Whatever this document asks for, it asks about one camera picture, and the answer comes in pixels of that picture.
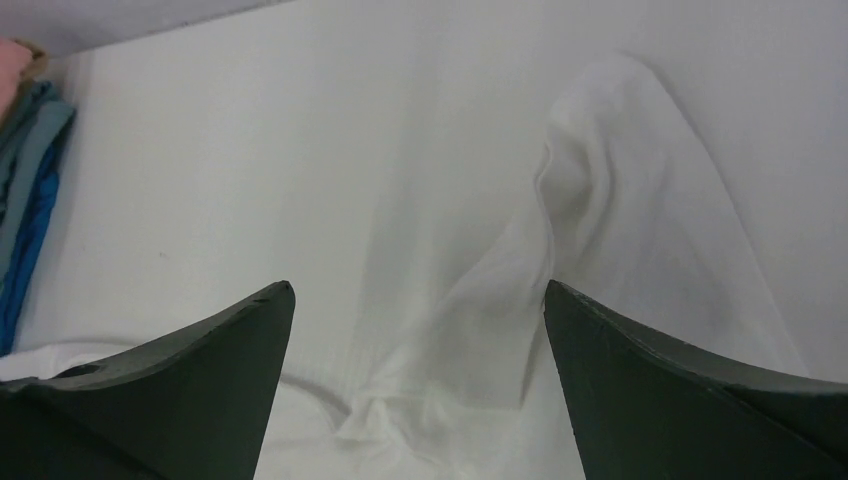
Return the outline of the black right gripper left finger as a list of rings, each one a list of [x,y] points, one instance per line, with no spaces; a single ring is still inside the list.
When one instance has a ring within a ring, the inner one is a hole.
[[[1,385],[5,479],[250,479],[295,310],[286,281],[49,379]]]

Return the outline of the white t shirt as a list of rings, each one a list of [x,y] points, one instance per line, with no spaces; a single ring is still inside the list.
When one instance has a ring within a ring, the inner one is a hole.
[[[725,357],[808,364],[718,169],[655,74],[587,68],[554,104],[500,233],[424,232],[412,193],[374,222],[353,318],[277,374],[259,479],[580,479],[543,326],[550,281]]]

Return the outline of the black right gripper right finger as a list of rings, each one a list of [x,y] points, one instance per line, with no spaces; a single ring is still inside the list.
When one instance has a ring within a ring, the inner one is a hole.
[[[544,322],[589,479],[843,479],[847,387],[735,361],[557,281]]]

